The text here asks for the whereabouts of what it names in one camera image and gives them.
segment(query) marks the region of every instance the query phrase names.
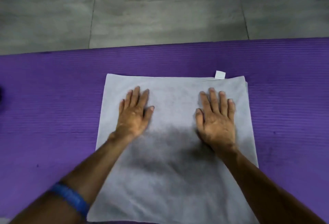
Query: hand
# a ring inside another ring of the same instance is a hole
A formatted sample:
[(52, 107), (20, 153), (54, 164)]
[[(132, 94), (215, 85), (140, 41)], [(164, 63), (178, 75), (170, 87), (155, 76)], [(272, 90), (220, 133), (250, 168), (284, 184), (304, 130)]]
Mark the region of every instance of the hand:
[(134, 91), (130, 90), (127, 93), (126, 99), (120, 102), (118, 124), (113, 133), (116, 137), (128, 139), (131, 142), (147, 128), (154, 111), (154, 106), (151, 106), (144, 113), (148, 94), (149, 90), (146, 90), (140, 96), (139, 86), (137, 86)]
[(221, 91), (219, 108), (215, 90), (210, 88), (209, 92), (210, 102), (207, 95), (200, 92), (203, 111), (196, 110), (195, 120), (200, 138), (218, 154), (235, 147), (235, 104)]

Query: blue wristband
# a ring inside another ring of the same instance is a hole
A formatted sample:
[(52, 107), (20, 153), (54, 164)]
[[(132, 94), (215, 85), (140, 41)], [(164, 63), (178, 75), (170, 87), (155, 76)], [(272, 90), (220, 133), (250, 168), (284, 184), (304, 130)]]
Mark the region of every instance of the blue wristband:
[(63, 197), (64, 200), (67, 201), (70, 206), (74, 207), (75, 210), (79, 212), (84, 219), (87, 218), (90, 206), (87, 202), (84, 201), (81, 195), (79, 195), (73, 189), (61, 183), (56, 183), (49, 191)]

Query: gray cloth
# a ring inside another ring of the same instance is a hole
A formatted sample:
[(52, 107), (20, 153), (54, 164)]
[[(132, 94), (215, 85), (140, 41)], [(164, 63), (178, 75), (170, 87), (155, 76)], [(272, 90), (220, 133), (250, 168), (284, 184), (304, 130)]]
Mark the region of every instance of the gray cloth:
[(161, 224), (256, 223), (226, 166), (195, 132), (200, 91), (225, 91), (236, 103), (236, 141), (257, 165), (244, 77), (106, 77), (96, 148), (115, 130), (118, 106), (129, 89), (150, 89), (155, 110), (149, 128), (122, 153), (88, 214), (88, 221)]

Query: white tag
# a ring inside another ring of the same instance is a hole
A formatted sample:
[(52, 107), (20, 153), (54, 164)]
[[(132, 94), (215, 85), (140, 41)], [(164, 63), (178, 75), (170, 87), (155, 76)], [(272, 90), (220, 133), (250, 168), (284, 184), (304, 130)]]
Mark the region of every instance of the white tag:
[(216, 71), (215, 79), (225, 79), (226, 72)]

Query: person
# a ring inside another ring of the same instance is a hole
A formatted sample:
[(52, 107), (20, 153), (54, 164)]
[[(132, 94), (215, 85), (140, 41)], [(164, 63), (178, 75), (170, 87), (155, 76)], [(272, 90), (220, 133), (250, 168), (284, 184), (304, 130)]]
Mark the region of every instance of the person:
[[(139, 87), (130, 90), (120, 102), (117, 127), (107, 141), (58, 184), (73, 190), (72, 195), (81, 197), (87, 205), (95, 201), (120, 154), (148, 126), (154, 107), (145, 109), (149, 91), (144, 91), (142, 95), (139, 91)], [(325, 223), (269, 180), (238, 150), (235, 143), (233, 100), (227, 100), (225, 93), (220, 92), (218, 102), (213, 88), (209, 89), (209, 99), (205, 92), (201, 92), (200, 97), (203, 109), (197, 109), (195, 113), (198, 135), (227, 166), (258, 221), (261, 224)], [(11, 223), (79, 223), (84, 218), (73, 206), (63, 194), (49, 190), (19, 213)]]

